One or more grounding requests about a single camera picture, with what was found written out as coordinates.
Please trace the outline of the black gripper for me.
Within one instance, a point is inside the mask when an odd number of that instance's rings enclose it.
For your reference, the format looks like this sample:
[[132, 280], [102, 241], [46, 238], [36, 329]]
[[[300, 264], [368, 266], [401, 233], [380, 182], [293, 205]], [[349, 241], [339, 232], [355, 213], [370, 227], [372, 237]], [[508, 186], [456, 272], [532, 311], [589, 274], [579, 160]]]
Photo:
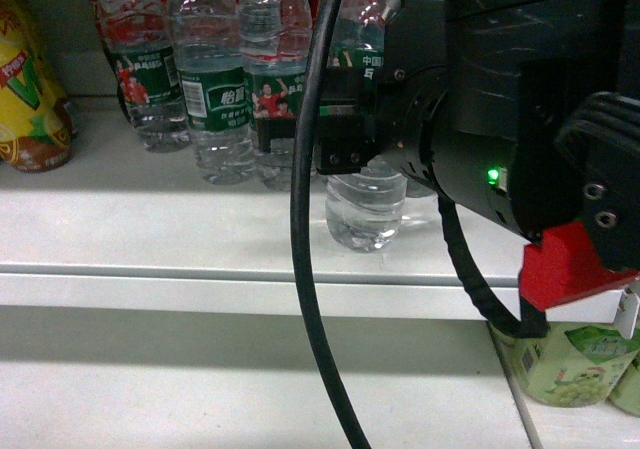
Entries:
[[[405, 139], [437, 94], [446, 130], [473, 137], [521, 136], [525, 0], [401, 0], [389, 17], [378, 79], [376, 130]], [[330, 67], [320, 90], [314, 165], [321, 175], [359, 173], [378, 154], [364, 70]]]

